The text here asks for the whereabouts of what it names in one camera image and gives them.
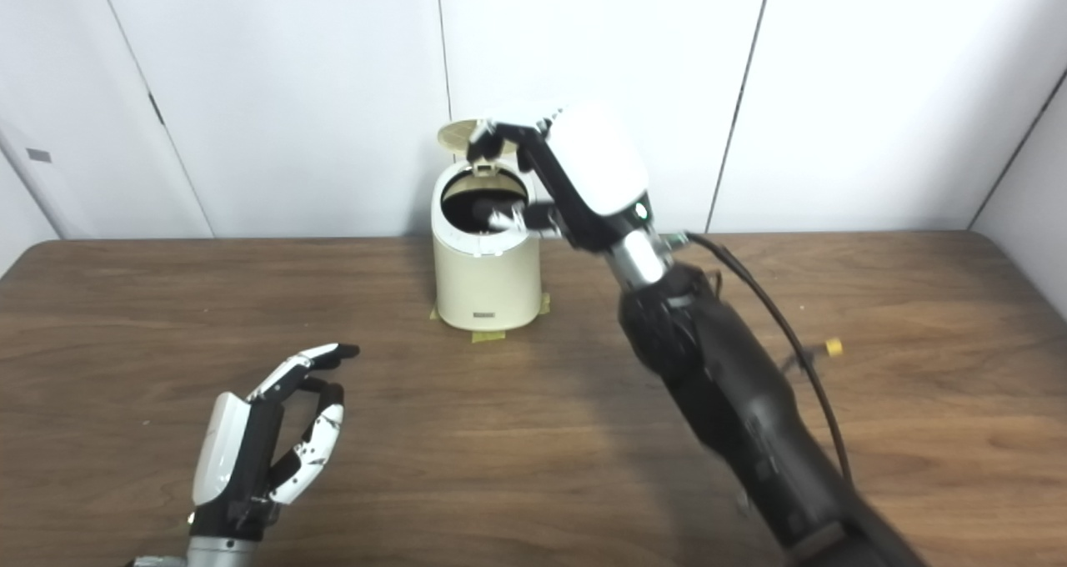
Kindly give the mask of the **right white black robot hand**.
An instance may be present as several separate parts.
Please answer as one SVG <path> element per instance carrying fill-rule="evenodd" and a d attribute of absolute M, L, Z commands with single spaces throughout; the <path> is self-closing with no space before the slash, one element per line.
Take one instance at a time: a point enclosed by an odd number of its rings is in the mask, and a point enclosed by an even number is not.
<path fill-rule="evenodd" d="M 466 141 L 471 164 L 495 160 L 512 145 L 519 171 L 550 192 L 548 202 L 476 202 L 473 215 L 488 229 L 555 230 L 594 254 L 632 233 L 653 232 L 648 169 L 618 119 L 598 103 L 538 119 L 479 119 Z"/>

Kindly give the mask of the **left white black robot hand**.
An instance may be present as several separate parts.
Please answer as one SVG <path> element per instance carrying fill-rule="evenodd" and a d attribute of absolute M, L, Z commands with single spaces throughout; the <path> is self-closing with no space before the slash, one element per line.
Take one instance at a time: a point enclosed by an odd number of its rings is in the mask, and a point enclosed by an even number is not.
<path fill-rule="evenodd" d="M 344 388 L 315 377 L 361 355 L 331 343 L 286 358 L 245 396 L 221 393 L 203 438 L 192 486 L 191 547 L 230 553 L 262 541 L 283 506 L 304 494 L 343 434 Z M 316 414 L 288 452 L 275 458 L 283 404 L 296 392 L 317 397 Z"/>

